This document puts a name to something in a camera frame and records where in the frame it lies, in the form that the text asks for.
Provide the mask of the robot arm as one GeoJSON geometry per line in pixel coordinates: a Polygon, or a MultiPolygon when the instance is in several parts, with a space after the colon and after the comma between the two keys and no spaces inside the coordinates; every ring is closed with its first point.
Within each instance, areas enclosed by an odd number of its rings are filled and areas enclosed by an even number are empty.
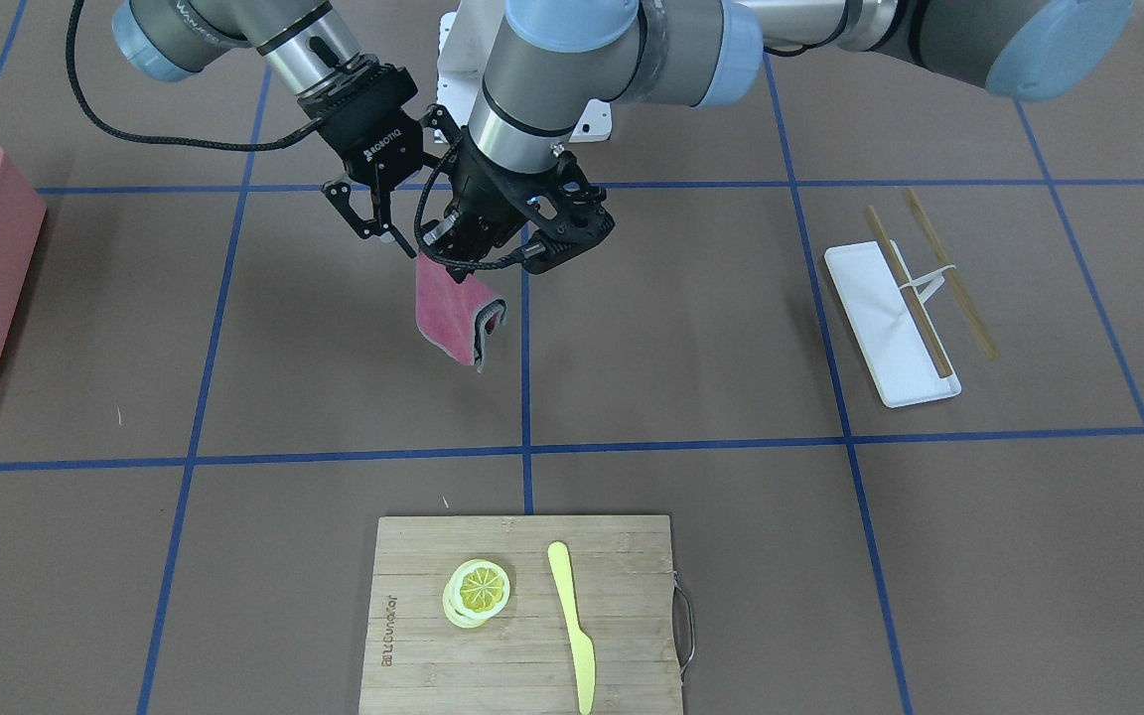
{"type": "Polygon", "coordinates": [[[426,127],[407,113],[418,85],[362,48],[329,1],[124,1],[110,31],[124,59],[144,76],[178,82],[199,76],[227,53],[251,49],[280,78],[305,114],[305,125],[269,142],[221,142],[132,134],[92,109],[76,71],[76,35],[84,3],[70,9],[65,37],[67,82],[77,108],[109,136],[137,144],[185,146],[231,153],[263,153],[321,137],[344,166],[321,194],[362,238],[382,238],[416,257],[402,235],[390,200],[432,157],[423,145],[426,127]]]}
{"type": "Polygon", "coordinates": [[[614,227],[605,191],[569,150],[601,103],[726,108],[768,56],[881,53],[998,96],[1052,100],[1125,32],[1130,1],[463,1],[439,72],[474,92],[442,127],[448,176],[419,254],[463,283],[518,264],[541,273],[614,227]]]}

